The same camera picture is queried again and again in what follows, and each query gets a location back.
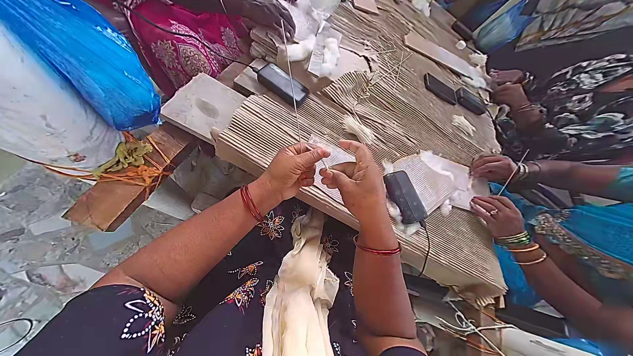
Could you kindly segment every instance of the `woman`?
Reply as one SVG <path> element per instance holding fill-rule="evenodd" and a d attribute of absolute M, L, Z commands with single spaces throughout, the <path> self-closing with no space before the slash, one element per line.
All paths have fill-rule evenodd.
<path fill-rule="evenodd" d="M 356 163 L 323 169 L 323 183 L 339 189 L 358 219 L 359 246 L 398 251 L 371 152 L 353 141 L 340 145 Z M 292 248 L 293 220 L 309 209 L 289 199 L 314 183 L 316 162 L 330 155 L 311 148 L 277 153 L 248 185 L 255 209 L 241 189 L 174 227 L 68 302 L 18 354 L 261 355 L 266 294 Z M 260 212 L 265 219 L 256 225 Z M 327 319 L 329 354 L 423 355 L 399 255 L 355 249 L 355 235 L 336 220 L 323 227 L 323 249 L 341 280 Z"/>
<path fill-rule="evenodd" d="M 519 160 L 606 160 L 633 145 L 633 55 L 578 63 L 548 79 L 492 71 L 493 100 L 510 107 L 496 119 L 503 153 Z"/>
<path fill-rule="evenodd" d="M 508 157 L 493 155 L 476 160 L 471 171 L 477 177 L 506 182 L 516 168 Z M 623 166 L 527 162 L 521 163 L 511 183 L 541 183 L 633 201 L 633 168 Z M 499 185 L 493 186 L 493 191 L 499 190 Z M 505 193 L 473 199 L 473 211 L 505 249 L 498 250 L 499 258 L 511 251 L 530 286 L 574 328 L 594 340 L 633 350 L 633 204 L 548 210 Z M 531 239 L 506 244 L 504 238 L 525 230 Z M 504 268 L 503 263 L 502 268 L 506 280 L 521 273 Z"/>
<path fill-rule="evenodd" d="M 248 35 L 241 17 L 292 39 L 295 24 L 277 0 L 111 0 L 124 13 L 158 87 L 168 97 L 199 73 L 218 76 L 248 49 L 239 40 Z M 163 29 L 193 36 L 170 34 Z"/>

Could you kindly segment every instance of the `red bangle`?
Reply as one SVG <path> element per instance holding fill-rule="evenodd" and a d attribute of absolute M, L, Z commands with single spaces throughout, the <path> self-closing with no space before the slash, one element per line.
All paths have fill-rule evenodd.
<path fill-rule="evenodd" d="M 402 247 L 399 241 L 398 241 L 398 248 L 395 248 L 393 250 L 374 250 L 373 248 L 369 248 L 369 247 L 359 244 L 358 235 L 354 236 L 354 245 L 356 245 L 356 247 L 358 247 L 359 249 L 363 251 L 367 251 L 369 253 L 373 253 L 374 255 L 380 255 L 380 256 L 397 255 L 398 253 L 402 251 Z"/>
<path fill-rule="evenodd" d="M 255 203 L 253 203 L 253 199 L 251 198 L 251 195 L 248 193 L 248 186 L 242 186 L 239 189 L 239 192 L 240 192 L 240 195 L 242 196 L 242 201 L 244 202 L 244 206 L 246 206 L 246 210 L 248 210 L 248 212 L 251 213 L 251 215 L 257 222 L 263 222 L 264 218 L 261 217 L 259 210 L 257 210 Z"/>

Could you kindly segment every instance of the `black cable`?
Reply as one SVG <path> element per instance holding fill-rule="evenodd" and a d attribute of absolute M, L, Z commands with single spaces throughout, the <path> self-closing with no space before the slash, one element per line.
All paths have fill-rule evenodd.
<path fill-rule="evenodd" d="M 5 350 L 10 349 L 11 347 L 17 345 L 20 341 L 24 340 L 28 334 L 31 333 L 31 331 L 33 331 L 33 327 L 35 325 L 35 322 L 33 321 L 33 319 L 29 319 L 29 318 L 17 318 L 17 319 L 13 319 L 13 320 L 9 320 L 9 321 L 5 321 L 3 323 L 0 323 L 0 326 L 4 326 L 9 324 L 10 322 L 16 322 L 16 321 L 27 321 L 28 322 L 28 331 L 24 334 L 24 336 L 22 336 L 21 338 L 18 339 L 18 341 L 10 344 L 9 346 L 3 348 L 2 350 L 0 350 L 0 353 L 3 353 Z"/>
<path fill-rule="evenodd" d="M 424 228 L 424 232 L 426 232 L 426 234 L 427 234 L 427 256 L 424 258 L 424 264 L 422 265 L 422 271 L 420 272 L 418 277 L 420 277 L 424 273 L 424 270 L 427 268 L 427 261 L 429 260 L 429 253 L 431 253 L 431 236 L 429 235 L 429 230 L 427 230 L 427 223 L 426 223 L 426 221 L 421 221 L 420 223 L 421 223 L 422 227 Z"/>
<path fill-rule="evenodd" d="M 152 26 L 156 27 L 156 28 L 157 28 L 157 29 L 159 29 L 159 30 L 165 31 L 165 32 L 167 32 L 168 34 L 172 34 L 172 35 L 176 35 L 176 36 L 183 36 L 183 37 L 193 38 L 193 39 L 195 39 L 196 41 L 200 42 L 200 44 L 202 44 L 204 47 L 206 47 L 206 49 L 208 49 L 209 51 L 211 51 L 211 52 L 215 53 L 216 55 L 218 55 L 218 56 L 220 56 L 220 57 L 224 58 L 225 60 L 229 60 L 229 61 L 231 61 L 231 62 L 236 62 L 236 63 L 239 63 L 239 64 L 241 64 L 241 65 L 245 65 L 245 66 L 249 67 L 250 69 L 252 69 L 255 73 L 257 73 L 257 72 L 259 71 L 259 69 L 257 69 L 257 68 L 255 68 L 255 67 L 253 67 L 253 66 L 252 66 L 252 65 L 250 65 L 250 64 L 246 64 L 246 63 L 241 62 L 241 61 L 239 61 L 239 60 L 236 60 L 236 59 L 234 59 L 234 58 L 227 57 L 227 56 L 225 56 L 225 55 L 223 55 L 223 54 L 218 53 L 218 52 L 217 52 L 217 51 L 215 51 L 213 48 L 209 47 L 209 45 L 208 45 L 208 44 L 204 43 L 203 41 L 201 41 L 199 38 L 197 38 L 197 37 L 196 37 L 196 36 L 194 36 L 194 35 L 190 35 L 190 34 L 181 34 L 180 32 L 176 32 L 176 31 L 172 31 L 172 30 L 164 29 L 163 27 L 160 27 L 159 25 L 157 25 L 157 24 L 155 24 L 154 22 L 152 22 L 150 19 L 148 19 L 148 18 L 146 18 L 145 16 L 141 15 L 138 11 L 136 11 L 136 10 L 132 9 L 130 6 L 127 6 L 125 3 L 122 3 L 122 2 L 121 2 L 121 1 L 119 1 L 119 0 L 114 0 L 114 2 L 116 2 L 117 4 L 119 4 L 119 5 L 123 6 L 123 7 L 124 7 L 126 10 L 128 10 L 129 12 L 131 12 L 131 13 L 135 14 L 135 15 L 136 15 L 136 16 L 138 16 L 141 20 L 143 20 L 143 21 L 147 22 L 148 24 L 150 24 L 150 25 L 152 25 Z"/>

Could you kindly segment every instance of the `black power bank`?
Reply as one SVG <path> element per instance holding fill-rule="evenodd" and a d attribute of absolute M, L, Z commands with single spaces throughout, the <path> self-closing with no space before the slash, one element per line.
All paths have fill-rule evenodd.
<path fill-rule="evenodd" d="M 466 88 L 461 87 L 457 89 L 455 95 L 457 95 L 457 102 L 466 108 L 466 110 L 477 115 L 481 115 L 486 112 L 486 105 L 484 102 Z"/>
<path fill-rule="evenodd" d="M 455 96 L 455 91 L 451 89 L 451 87 L 442 83 L 439 79 L 435 78 L 430 73 L 426 73 L 424 75 L 424 86 L 428 91 L 432 92 L 438 98 L 444 100 L 445 102 L 455 105 L 457 104 L 457 97 Z"/>
<path fill-rule="evenodd" d="M 423 222 L 427 218 L 427 210 L 404 170 L 386 174 L 383 178 L 389 200 L 400 209 L 402 223 L 408 225 Z"/>
<path fill-rule="evenodd" d="M 269 63 L 263 66 L 257 71 L 257 81 L 266 87 L 266 89 L 273 92 L 281 100 L 285 101 L 288 105 L 293 106 L 292 103 L 292 84 L 290 75 L 287 75 L 281 68 L 274 63 Z M 294 83 L 294 99 L 297 101 L 297 107 L 301 106 L 308 94 L 308 88 L 299 83 L 296 79 L 292 79 Z"/>

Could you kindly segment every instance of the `hand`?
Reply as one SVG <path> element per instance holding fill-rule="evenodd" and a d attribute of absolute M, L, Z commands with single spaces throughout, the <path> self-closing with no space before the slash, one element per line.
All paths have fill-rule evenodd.
<path fill-rule="evenodd" d="M 529 105 L 530 101 L 525 95 L 521 84 L 505 84 L 492 92 L 492 100 L 497 104 L 506 104 L 511 110 L 517 110 L 523 105 Z"/>
<path fill-rule="evenodd" d="M 515 169 L 517 169 L 517 164 L 510 157 L 484 156 L 473 162 L 470 167 L 470 175 L 483 177 L 492 182 L 505 183 Z"/>
<path fill-rule="evenodd" d="M 476 196 L 470 201 L 476 216 L 484 219 L 495 238 L 505 238 L 525 231 L 521 212 L 505 196 Z"/>
<path fill-rule="evenodd" d="M 352 151 L 356 155 L 356 162 L 321 169 L 321 183 L 330 189 L 338 189 L 345 207 L 358 220 L 373 219 L 375 213 L 387 216 L 385 184 L 372 152 L 356 141 L 342 140 L 339 146 Z"/>
<path fill-rule="evenodd" d="M 490 77 L 498 86 L 503 84 L 520 84 L 525 81 L 525 74 L 518 69 L 513 70 L 490 70 Z"/>
<path fill-rule="evenodd" d="M 270 186 L 271 194 L 280 203 L 297 195 L 299 188 L 314 184 L 316 163 L 329 156 L 330 151 L 313 144 L 297 143 L 284 147 L 275 155 L 258 181 Z"/>
<path fill-rule="evenodd" d="M 268 27 L 274 30 L 279 38 L 283 35 L 287 39 L 294 38 L 296 26 L 292 15 L 288 9 L 279 3 L 278 0 L 241 0 L 238 15 L 248 18 L 257 25 Z M 284 22 L 284 31 L 282 31 L 281 22 Z"/>

